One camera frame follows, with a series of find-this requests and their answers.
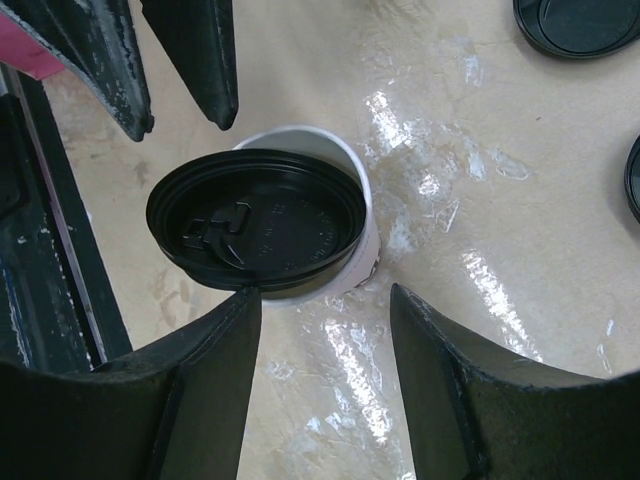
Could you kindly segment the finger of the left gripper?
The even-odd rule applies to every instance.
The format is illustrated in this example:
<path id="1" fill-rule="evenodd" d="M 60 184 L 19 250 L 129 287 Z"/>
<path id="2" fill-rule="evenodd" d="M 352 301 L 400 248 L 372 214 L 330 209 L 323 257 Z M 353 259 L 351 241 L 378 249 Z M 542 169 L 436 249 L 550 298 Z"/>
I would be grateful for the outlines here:
<path id="1" fill-rule="evenodd" d="M 154 126 L 127 1 L 11 0 L 9 18 L 94 93 L 135 142 Z"/>
<path id="2" fill-rule="evenodd" d="M 231 0 L 147 0 L 142 14 L 205 117 L 230 129 L 239 109 Z"/>

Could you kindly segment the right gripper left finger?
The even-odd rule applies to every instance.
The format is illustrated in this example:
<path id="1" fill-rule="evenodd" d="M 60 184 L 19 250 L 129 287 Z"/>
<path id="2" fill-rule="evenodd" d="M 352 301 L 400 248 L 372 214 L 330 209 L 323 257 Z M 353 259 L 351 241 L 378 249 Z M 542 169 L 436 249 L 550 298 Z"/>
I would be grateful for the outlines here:
<path id="1" fill-rule="evenodd" d="M 261 296 L 90 372 L 1 365 L 5 479 L 233 479 L 261 335 Z"/>

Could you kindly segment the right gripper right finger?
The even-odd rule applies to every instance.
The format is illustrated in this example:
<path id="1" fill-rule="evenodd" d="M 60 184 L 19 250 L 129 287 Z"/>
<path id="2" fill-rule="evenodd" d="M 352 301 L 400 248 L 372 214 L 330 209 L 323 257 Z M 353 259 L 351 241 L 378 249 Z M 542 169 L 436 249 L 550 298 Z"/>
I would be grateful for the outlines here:
<path id="1" fill-rule="evenodd" d="M 420 479 L 635 479 L 639 376 L 597 379 L 504 348 L 402 285 L 390 326 Z"/>

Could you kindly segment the white paper cup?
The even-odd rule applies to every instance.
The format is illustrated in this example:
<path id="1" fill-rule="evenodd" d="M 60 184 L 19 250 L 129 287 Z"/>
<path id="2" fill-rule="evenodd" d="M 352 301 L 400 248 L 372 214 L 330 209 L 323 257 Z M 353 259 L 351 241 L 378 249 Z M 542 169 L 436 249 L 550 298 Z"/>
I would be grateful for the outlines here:
<path id="1" fill-rule="evenodd" d="M 272 149 L 311 157 L 332 166 L 349 178 L 327 205 L 337 215 L 340 246 L 350 250 L 320 275 L 302 285 L 263 295 L 267 307 L 291 307 L 341 296 L 365 284 L 380 261 L 381 240 L 373 207 L 373 195 L 364 162 L 354 149 L 334 133 L 309 125 L 285 125 L 250 136 L 234 146 L 241 149 Z"/>

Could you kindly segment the black cup lid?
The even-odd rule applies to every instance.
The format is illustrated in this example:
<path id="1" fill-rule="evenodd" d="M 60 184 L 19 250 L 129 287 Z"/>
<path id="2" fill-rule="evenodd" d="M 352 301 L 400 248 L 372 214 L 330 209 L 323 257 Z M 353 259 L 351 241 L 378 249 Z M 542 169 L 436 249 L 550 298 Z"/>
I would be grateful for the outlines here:
<path id="1" fill-rule="evenodd" d="M 640 222 L 640 137 L 634 142 L 625 164 L 624 188 L 629 209 Z"/>
<path id="2" fill-rule="evenodd" d="M 637 0 L 514 0 L 513 14 L 527 43 L 564 59 L 595 59 L 639 40 Z"/>
<path id="3" fill-rule="evenodd" d="M 195 282 L 236 291 L 292 289 L 349 247 L 327 205 L 349 178 L 303 155 L 272 149 L 218 152 L 166 175 L 151 191 L 148 228 Z"/>

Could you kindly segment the brown paper bag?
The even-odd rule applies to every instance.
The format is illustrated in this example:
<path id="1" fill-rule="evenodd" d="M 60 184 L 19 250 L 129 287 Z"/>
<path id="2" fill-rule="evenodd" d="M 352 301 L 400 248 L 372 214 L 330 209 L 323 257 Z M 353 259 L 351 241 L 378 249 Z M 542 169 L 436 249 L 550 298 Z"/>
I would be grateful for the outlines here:
<path id="1" fill-rule="evenodd" d="M 1 14 L 0 21 L 0 58 L 2 63 L 35 80 L 43 80 L 65 69 L 62 63 L 4 14 Z"/>

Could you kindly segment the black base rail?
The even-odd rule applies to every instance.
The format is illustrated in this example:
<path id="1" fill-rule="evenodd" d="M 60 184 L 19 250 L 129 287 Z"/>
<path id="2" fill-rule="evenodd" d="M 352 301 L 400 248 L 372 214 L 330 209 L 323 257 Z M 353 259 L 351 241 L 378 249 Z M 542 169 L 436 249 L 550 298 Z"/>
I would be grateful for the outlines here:
<path id="1" fill-rule="evenodd" d="M 44 87 L 1 68 L 1 358 L 51 373 L 130 353 Z"/>

